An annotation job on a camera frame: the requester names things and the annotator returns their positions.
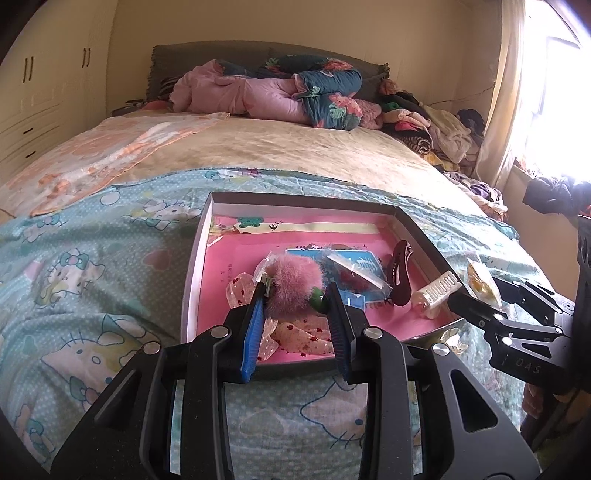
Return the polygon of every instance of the white curtain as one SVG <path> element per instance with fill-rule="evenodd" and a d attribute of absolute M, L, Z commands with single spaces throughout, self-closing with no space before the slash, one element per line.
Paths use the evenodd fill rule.
<path fill-rule="evenodd" d="M 502 0 L 499 69 L 476 177 L 502 190 L 513 165 L 511 132 L 519 104 L 525 28 L 525 0 Z"/>

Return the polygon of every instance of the pink comforter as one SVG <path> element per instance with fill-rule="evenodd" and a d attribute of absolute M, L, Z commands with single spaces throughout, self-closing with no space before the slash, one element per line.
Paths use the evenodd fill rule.
<path fill-rule="evenodd" d="M 174 86 L 170 100 L 175 112 L 248 113 L 262 120 L 310 124 L 299 100 L 296 83 L 290 79 L 251 79 L 224 76 L 216 61 L 195 67 Z"/>

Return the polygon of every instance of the drawer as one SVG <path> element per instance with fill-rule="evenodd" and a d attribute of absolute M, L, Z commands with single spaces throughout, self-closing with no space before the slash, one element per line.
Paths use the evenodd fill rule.
<path fill-rule="evenodd" d="M 60 106 L 53 105 L 0 132 L 0 161 L 61 124 Z"/>
<path fill-rule="evenodd" d="M 0 158 L 0 185 L 5 184 L 26 166 L 58 146 L 62 141 L 61 125 L 56 125 L 51 130 L 20 146 L 9 155 L 2 155 L 3 158 Z"/>

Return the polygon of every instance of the gray headboard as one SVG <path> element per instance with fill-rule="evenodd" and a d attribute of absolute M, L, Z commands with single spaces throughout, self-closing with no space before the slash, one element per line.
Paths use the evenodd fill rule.
<path fill-rule="evenodd" d="M 358 98 L 373 101 L 375 85 L 382 78 L 388 78 L 388 64 L 376 65 L 363 60 L 354 59 L 347 55 L 319 50 L 318 48 L 303 47 L 287 43 L 273 43 L 263 41 L 243 40 L 215 40 L 197 41 L 191 43 L 177 43 L 172 45 L 156 45 L 152 51 L 152 67 L 148 77 L 148 91 L 146 98 L 158 98 L 160 82 L 166 77 L 181 76 L 212 59 L 226 60 L 255 71 L 271 57 L 287 54 L 316 54 L 334 57 L 349 62 L 361 72 L 364 86 L 356 95 Z"/>

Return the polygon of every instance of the person's hand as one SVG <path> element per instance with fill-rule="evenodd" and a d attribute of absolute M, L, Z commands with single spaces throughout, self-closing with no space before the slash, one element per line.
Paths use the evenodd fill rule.
<path fill-rule="evenodd" d="M 576 391 L 573 390 L 566 395 L 555 395 L 556 400 L 562 403 L 571 401 Z M 534 385 L 525 384 L 523 389 L 523 402 L 521 408 L 536 420 L 540 417 L 544 408 L 544 390 Z M 591 408 L 591 394 L 579 392 L 566 414 L 567 423 L 576 423 L 582 419 Z"/>

